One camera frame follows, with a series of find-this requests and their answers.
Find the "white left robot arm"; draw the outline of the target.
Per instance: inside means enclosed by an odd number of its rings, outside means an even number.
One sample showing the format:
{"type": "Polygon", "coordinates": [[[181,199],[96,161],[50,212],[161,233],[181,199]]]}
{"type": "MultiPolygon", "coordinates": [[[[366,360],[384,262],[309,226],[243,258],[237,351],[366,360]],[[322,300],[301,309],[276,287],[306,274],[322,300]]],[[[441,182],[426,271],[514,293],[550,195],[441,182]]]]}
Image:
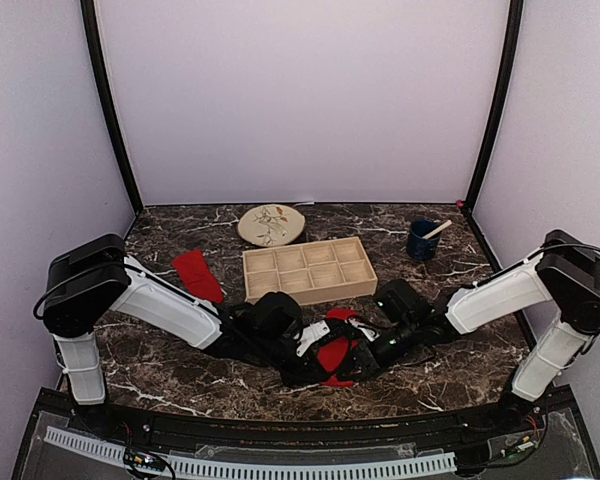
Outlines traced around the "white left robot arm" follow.
{"type": "Polygon", "coordinates": [[[220,306],[160,279],[127,255],[123,240],[106,234],[56,257],[33,315],[59,347],[64,373],[81,417],[100,436],[121,427],[120,412],[106,401],[94,326],[108,311],[119,312],[170,333],[216,358],[276,369],[290,384],[314,384],[329,375],[304,359],[299,304],[283,292],[255,303],[220,306]]]}

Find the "red sock near left arm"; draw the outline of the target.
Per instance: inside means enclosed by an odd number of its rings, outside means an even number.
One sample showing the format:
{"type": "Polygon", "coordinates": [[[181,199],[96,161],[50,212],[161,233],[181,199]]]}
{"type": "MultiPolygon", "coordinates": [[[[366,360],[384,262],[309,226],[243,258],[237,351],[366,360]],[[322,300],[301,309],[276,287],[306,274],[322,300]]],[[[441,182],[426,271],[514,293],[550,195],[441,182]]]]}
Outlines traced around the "red sock near left arm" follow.
{"type": "Polygon", "coordinates": [[[176,257],[172,266],[192,295],[215,304],[224,301],[221,286],[209,269],[201,250],[193,250],[176,257]]]}

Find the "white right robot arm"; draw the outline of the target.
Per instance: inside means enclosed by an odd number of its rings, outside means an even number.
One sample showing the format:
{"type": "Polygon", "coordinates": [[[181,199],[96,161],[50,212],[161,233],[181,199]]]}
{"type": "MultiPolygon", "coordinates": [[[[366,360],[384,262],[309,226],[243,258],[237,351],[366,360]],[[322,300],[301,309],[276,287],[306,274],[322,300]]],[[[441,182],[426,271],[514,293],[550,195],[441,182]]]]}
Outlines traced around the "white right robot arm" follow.
{"type": "Polygon", "coordinates": [[[353,350],[343,370],[355,381],[415,346],[451,343],[513,312],[554,303],[557,316],[512,374],[507,398],[491,410],[491,426],[510,434],[527,420],[528,403],[600,335],[600,248],[556,229],[526,258],[435,302],[404,279],[385,283],[373,299],[393,325],[353,350]]]}

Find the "red sock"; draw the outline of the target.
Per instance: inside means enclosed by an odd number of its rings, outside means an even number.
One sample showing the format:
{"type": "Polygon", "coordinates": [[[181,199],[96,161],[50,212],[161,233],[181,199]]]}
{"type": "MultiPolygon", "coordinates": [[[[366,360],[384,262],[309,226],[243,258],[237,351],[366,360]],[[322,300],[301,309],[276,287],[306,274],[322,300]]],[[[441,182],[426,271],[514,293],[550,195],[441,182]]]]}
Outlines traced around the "red sock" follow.
{"type": "Polygon", "coordinates": [[[345,326],[348,321],[357,317],[358,313],[350,309],[334,308],[327,312],[325,322],[330,329],[330,333],[341,331],[342,335],[322,342],[318,347],[316,359],[324,371],[329,374],[329,378],[321,383],[322,386],[349,388],[354,385],[353,380],[346,380],[338,370],[350,350],[359,343],[358,340],[353,339],[351,334],[345,333],[345,326]]]}

